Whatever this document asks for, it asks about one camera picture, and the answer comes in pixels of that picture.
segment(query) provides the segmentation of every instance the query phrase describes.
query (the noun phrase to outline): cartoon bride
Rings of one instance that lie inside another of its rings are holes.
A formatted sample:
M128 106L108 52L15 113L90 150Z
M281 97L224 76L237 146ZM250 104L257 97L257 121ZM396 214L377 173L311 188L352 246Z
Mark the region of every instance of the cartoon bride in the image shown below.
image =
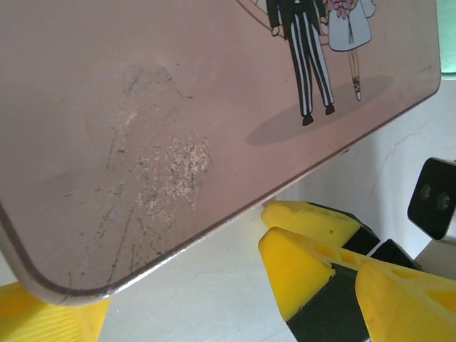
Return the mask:
M327 16L329 47L334 51L347 51L356 98L361 100L361 82L357 48L372 39L370 18L376 6L373 0L323 0Z

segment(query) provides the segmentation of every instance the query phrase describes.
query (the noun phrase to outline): white surface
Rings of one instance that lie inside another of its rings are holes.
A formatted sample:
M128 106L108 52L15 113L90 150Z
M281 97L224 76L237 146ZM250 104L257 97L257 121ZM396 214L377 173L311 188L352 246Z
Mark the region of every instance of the white surface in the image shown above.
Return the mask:
M415 257L430 240L408 221L406 209L424 161L456 159L455 94L456 82L443 81L434 97L278 198L352 212ZM115 296L100 341L294 341L257 250L265 233L260 212L220 228ZM0 284L14 280L1 262L0 272Z

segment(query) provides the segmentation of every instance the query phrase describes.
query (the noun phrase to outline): cartoon illustration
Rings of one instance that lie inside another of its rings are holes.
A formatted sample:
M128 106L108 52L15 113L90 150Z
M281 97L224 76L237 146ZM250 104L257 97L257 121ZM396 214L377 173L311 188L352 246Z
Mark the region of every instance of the cartoon illustration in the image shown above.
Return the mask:
M372 39L370 18L376 9L373 0L323 0L328 24L329 47L347 51L356 98L361 100L361 82L357 48Z
M266 7L272 36L278 36L282 27L283 37L290 45L303 117L302 125L307 126L314 121L311 115L311 66L326 107L326 114L334 113L334 98L319 40L321 20L330 13L326 11L328 7L323 0L266 0Z

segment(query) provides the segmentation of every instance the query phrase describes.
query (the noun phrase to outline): scratched surface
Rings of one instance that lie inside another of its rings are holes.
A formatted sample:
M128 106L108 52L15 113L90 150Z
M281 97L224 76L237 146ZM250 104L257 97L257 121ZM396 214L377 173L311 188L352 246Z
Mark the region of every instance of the scratched surface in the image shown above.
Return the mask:
M416 2L379 4L361 102L325 47L336 113L316 93L302 128L288 46L237 0L8 1L0 246L16 273L109 294L432 94L437 29L419 23L435 5Z

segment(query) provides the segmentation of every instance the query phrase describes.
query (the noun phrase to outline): black shoe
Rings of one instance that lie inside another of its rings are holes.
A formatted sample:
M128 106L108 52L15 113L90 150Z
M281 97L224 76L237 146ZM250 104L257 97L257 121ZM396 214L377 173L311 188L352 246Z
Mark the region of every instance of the black shoe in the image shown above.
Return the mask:
M305 115L305 116L302 118L302 125L303 125L303 126L310 125L313 121L314 121L314 119L312 118L312 115L310 115L310 114Z
M333 104L330 104L330 105L327 105L326 106L326 112L325 114L327 115L330 115L332 113L334 113L336 110L334 109L334 105Z

